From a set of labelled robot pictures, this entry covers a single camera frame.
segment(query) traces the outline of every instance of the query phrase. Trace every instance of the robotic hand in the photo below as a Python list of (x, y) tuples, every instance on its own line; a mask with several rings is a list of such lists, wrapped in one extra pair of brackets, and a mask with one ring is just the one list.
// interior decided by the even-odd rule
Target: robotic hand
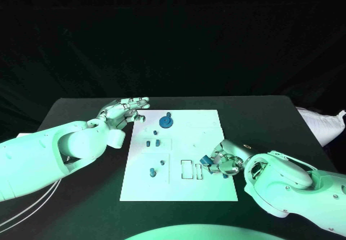
[[(220, 156), (220, 163), (213, 159)], [(291, 161), (305, 165), (305, 171)], [(224, 139), (200, 159), (203, 168), (231, 176), (243, 170), (244, 192), (278, 218), (305, 217), (321, 229), (346, 236), (346, 175), (317, 170), (276, 151), (257, 153), (250, 146)]]
[(93, 119), (73, 121), (0, 144), (0, 202), (22, 196), (90, 164), (106, 145), (120, 148), (128, 122), (145, 121), (136, 109), (148, 97), (105, 105)]

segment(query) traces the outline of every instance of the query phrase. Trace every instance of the rectangular slot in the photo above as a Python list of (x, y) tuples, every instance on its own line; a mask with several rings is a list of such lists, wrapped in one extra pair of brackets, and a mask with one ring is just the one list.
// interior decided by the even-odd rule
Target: rectangular slot
[(181, 160), (181, 179), (193, 179), (193, 161)]
[(194, 164), (195, 167), (195, 179), (201, 180), (203, 179), (203, 175), (201, 175), (201, 164)]

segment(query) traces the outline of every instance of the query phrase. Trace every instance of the blue object in hand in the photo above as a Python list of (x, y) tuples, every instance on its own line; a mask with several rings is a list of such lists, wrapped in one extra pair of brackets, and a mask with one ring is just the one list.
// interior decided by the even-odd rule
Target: blue object in hand
[(211, 161), (211, 159), (206, 155), (200, 158), (198, 161), (200, 161), (201, 165), (203, 164), (208, 164), (208, 165), (214, 164), (214, 162)]
[(172, 119), (171, 119), (171, 113), (169, 112), (167, 112), (167, 115), (159, 118), (158, 124), (159, 124), (159, 127), (164, 128), (164, 129), (171, 127)]
[(156, 172), (152, 168), (149, 168), (149, 176), (154, 177), (156, 175)]

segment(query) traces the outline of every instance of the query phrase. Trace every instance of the black tablecloth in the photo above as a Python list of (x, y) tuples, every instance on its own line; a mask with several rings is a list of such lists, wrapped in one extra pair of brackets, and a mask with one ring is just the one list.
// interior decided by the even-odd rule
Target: black tablecloth
[[(112, 100), (60, 98), (37, 130), (71, 121), (87, 121)], [(270, 150), (282, 152), (318, 169), (335, 172), (285, 96), (152, 97), (149, 109), (216, 109), (224, 138), (242, 141), (262, 153)], [(236, 202), (119, 201), (132, 123), (122, 130), (122, 148), (106, 147), (96, 161), (61, 179), (41, 209), (0, 234), (0, 238), (115, 240), (171, 225), (217, 224), (247, 228), (283, 239), (342, 239), (299, 215), (289, 214), (285, 218), (269, 215), (243, 191), (242, 174), (233, 177)], [(1, 220), (17, 214), (45, 190), (1, 202)]]

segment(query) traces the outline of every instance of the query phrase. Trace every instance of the cable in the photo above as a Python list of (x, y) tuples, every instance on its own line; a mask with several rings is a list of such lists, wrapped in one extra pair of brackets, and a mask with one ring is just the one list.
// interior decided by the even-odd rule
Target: cable
[(45, 191), (45, 193), (43, 194), (43, 196), (38, 198), (38, 200), (14, 216), (11, 217), (7, 221), (4, 221), (1, 224), (0, 224), (0, 227), (7, 223), (9, 222), (14, 218), (17, 218), (35, 204), (37, 202), (43, 199), (43, 197), (48, 194), (50, 190), (53, 189), (54, 185), (56, 185), (57, 181), (51, 184), (48, 190)]
[(22, 218), (15, 224), (12, 224), (9, 227), (7, 227), (2, 231), (0, 231), (0, 233), (2, 233), (4, 231), (7, 231), (9, 228), (12, 228), (17, 224), (20, 224), (34, 213), (35, 213), (35, 211), (41, 208), (41, 206), (44, 205), (44, 203), (47, 202), (47, 200), (48, 200), (48, 198), (51, 197), (51, 195), (53, 195), (53, 193), (54, 193), (54, 191), (56, 191), (56, 188), (57, 188), (57, 186), (58, 186), (58, 183), (60, 183), (60, 181), (61, 180), (58, 180), (58, 181), (56, 181), (54, 183), (53, 183), (53, 186), (54, 186), (54, 184), (56, 184), (56, 186), (54, 186), (54, 189), (53, 189), (53, 191), (51, 191), (51, 193), (50, 193), (50, 195), (47, 196), (47, 199), (44, 200), (44, 202), (40, 204), (40, 206), (37, 207), (37, 209), (28, 214), (28, 216), (25, 217), (25, 218)]

